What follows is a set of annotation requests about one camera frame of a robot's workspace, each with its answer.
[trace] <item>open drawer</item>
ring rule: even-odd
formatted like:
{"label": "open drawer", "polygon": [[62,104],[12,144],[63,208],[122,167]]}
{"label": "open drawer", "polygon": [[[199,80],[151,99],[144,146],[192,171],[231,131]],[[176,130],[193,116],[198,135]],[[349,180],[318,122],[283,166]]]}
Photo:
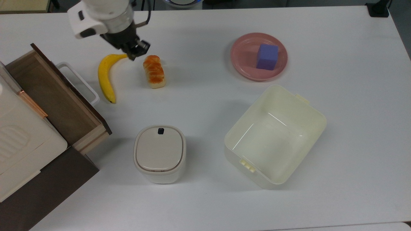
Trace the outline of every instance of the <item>open drawer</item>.
{"label": "open drawer", "polygon": [[32,51],[6,65],[6,69],[67,143],[85,155],[111,130],[57,67],[34,44],[31,46]]}

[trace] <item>black cable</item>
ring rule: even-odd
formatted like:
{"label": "black cable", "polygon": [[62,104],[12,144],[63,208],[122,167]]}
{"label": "black cable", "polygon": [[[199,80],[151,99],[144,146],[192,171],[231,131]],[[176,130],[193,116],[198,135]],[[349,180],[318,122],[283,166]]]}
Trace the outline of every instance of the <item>black cable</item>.
{"label": "black cable", "polygon": [[147,16],[147,20],[146,20],[145,22],[142,22],[142,23],[139,23],[139,24],[134,25],[135,28],[139,28],[139,27],[142,27],[142,26],[144,26],[144,25],[147,25],[148,22],[150,21],[150,18],[151,18],[151,2],[150,2],[150,0],[148,0],[147,3],[148,3],[148,16]]}

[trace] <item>purple block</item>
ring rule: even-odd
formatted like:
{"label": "purple block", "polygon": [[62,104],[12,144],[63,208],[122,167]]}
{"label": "purple block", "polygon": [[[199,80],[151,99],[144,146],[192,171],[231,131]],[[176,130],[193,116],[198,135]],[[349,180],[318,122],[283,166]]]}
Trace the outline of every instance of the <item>purple block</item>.
{"label": "purple block", "polygon": [[278,60],[278,46],[261,44],[257,54],[257,68],[274,70]]}

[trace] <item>black button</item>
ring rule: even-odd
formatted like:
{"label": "black button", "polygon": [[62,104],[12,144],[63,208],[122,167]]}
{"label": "black button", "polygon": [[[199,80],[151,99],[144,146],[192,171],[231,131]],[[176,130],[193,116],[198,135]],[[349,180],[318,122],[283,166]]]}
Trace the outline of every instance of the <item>black button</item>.
{"label": "black button", "polygon": [[92,36],[96,34],[96,30],[94,30],[93,28],[88,28],[86,30],[83,30],[82,32],[80,32],[80,36],[85,38],[88,36]]}
{"label": "black button", "polygon": [[83,11],[82,11],[82,10],[79,11],[79,18],[80,18],[80,21],[83,21],[83,20],[84,20],[84,15],[83,15]]}

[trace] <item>box handle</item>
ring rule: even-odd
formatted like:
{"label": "box handle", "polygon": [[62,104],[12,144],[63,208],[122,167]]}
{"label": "box handle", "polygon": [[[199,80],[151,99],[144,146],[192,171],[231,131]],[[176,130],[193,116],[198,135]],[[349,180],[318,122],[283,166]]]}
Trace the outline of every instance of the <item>box handle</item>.
{"label": "box handle", "polygon": [[304,99],[304,97],[302,97],[301,95],[296,94],[296,97],[297,97],[299,100],[303,101],[304,103],[309,104],[309,101],[306,100],[306,99]]}
{"label": "box handle", "polygon": [[253,166],[251,166],[249,163],[247,163],[247,161],[245,161],[244,159],[240,160],[240,164],[242,164],[244,167],[246,167],[250,172],[254,173],[256,171],[256,168],[254,168]]}
{"label": "box handle", "polygon": [[[61,69],[62,67],[67,67],[67,68],[91,91],[91,93],[93,93],[93,95],[94,95],[95,98],[94,98],[93,101],[90,102],[90,104],[91,104],[92,106],[96,105],[96,104],[100,101],[100,97],[99,97],[99,95],[97,94],[97,92],[80,76],[79,73],[77,73],[77,72],[74,70],[74,68],[73,68],[70,64],[68,64],[67,62],[61,62],[61,63],[57,64],[56,67],[57,67],[58,69]],[[71,85],[74,86],[74,84],[73,84],[68,78],[66,78],[66,79],[70,82]]]}

